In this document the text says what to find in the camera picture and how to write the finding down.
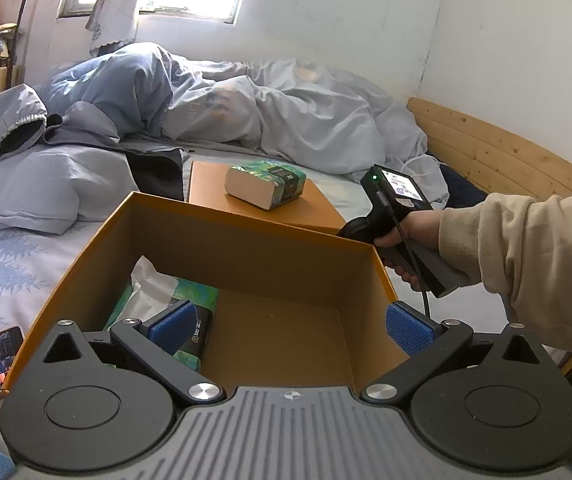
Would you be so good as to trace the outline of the person's right hand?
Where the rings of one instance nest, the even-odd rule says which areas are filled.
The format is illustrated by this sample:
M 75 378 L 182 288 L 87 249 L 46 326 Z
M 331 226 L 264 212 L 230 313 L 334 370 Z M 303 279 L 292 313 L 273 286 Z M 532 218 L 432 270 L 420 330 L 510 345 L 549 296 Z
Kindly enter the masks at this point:
M 412 248 L 420 247 L 424 252 L 426 250 L 439 252 L 440 224 L 443 214 L 443 210 L 416 210 L 410 212 L 398 226 L 395 226 L 387 234 L 377 237 L 374 240 L 374 244 L 378 248 L 392 248 L 400 244 L 409 243 Z M 428 284 L 419 278 L 412 266 L 401 266 L 393 263 L 390 259 L 386 259 L 385 264 L 397 273 L 403 282 L 411 286 L 415 292 L 429 289 Z

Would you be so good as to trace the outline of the beige sleeved right forearm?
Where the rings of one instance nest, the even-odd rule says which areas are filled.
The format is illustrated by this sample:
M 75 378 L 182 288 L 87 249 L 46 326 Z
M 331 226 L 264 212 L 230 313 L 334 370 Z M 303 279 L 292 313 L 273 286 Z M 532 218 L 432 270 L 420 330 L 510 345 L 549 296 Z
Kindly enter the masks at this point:
M 572 196 L 545 202 L 491 194 L 446 209 L 441 257 L 472 283 L 502 296 L 507 318 L 542 344 L 572 351 Z

